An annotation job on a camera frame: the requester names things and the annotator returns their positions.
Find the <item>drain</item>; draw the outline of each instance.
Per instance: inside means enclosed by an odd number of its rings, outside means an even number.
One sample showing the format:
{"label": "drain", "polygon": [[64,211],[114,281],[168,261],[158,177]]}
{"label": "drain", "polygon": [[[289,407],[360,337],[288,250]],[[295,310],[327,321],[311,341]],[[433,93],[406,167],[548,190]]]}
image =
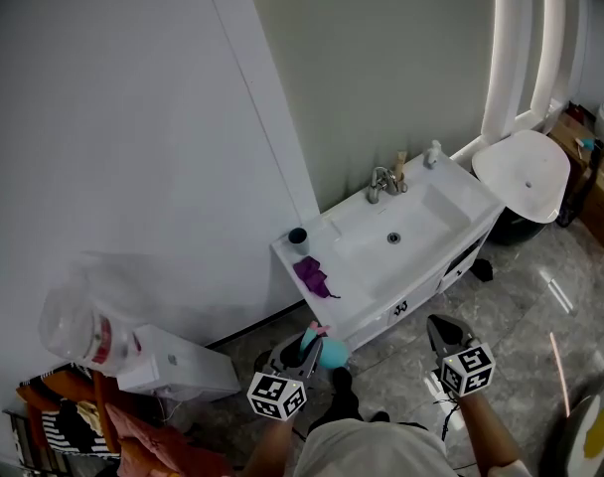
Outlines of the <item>drain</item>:
{"label": "drain", "polygon": [[392,232],[391,234],[388,234],[386,240],[388,240],[389,243],[399,243],[399,241],[401,240],[401,235]]}

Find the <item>person's arm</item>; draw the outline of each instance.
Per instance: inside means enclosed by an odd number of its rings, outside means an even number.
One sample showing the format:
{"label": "person's arm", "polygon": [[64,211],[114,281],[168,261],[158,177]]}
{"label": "person's arm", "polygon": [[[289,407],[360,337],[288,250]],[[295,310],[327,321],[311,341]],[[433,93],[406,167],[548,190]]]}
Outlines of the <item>person's arm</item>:
{"label": "person's arm", "polygon": [[269,422],[262,438],[242,470],[242,477],[282,477],[291,447],[293,418]]}
{"label": "person's arm", "polygon": [[481,475],[490,468],[508,466],[521,459],[521,452],[508,429],[481,393],[457,399]]}

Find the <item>gray wall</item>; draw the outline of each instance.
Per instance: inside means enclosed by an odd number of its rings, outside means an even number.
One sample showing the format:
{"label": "gray wall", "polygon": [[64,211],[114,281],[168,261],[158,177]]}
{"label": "gray wall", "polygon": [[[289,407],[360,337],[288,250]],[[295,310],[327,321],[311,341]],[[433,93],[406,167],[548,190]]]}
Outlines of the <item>gray wall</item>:
{"label": "gray wall", "polygon": [[591,0],[584,67],[577,100],[594,114],[604,98],[604,0]]}
{"label": "gray wall", "polygon": [[321,210],[481,132],[494,0],[254,0]]}
{"label": "gray wall", "polygon": [[298,225],[212,0],[0,0],[0,460],[72,260],[209,343],[300,298],[269,248]]}

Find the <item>toilet lid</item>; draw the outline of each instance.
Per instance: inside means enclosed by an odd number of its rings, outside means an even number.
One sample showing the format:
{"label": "toilet lid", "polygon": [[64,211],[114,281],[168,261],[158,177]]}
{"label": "toilet lid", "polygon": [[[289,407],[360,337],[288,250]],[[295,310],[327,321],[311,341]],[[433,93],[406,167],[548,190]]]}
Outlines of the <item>toilet lid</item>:
{"label": "toilet lid", "polygon": [[544,134],[520,131],[472,158],[474,173],[507,207],[536,223],[558,216],[569,160]]}

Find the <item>pink object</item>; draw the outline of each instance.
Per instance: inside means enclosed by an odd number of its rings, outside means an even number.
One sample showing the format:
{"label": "pink object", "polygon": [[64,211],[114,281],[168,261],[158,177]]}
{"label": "pink object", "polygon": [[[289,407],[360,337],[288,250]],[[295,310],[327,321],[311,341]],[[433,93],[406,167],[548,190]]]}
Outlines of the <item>pink object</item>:
{"label": "pink object", "polygon": [[[128,415],[112,404],[106,405],[110,420],[119,438],[136,438],[165,466],[175,470],[181,477],[223,477],[233,475],[227,460],[209,450],[188,445],[187,438],[174,427],[160,429]],[[119,477],[155,477],[158,473],[128,457],[121,457],[117,475]]]}
{"label": "pink object", "polygon": [[309,325],[309,329],[313,329],[317,333],[318,336],[322,336],[323,334],[326,334],[330,328],[331,328],[330,325],[325,325],[324,327],[320,327],[320,324],[316,321],[311,322],[311,325]]}

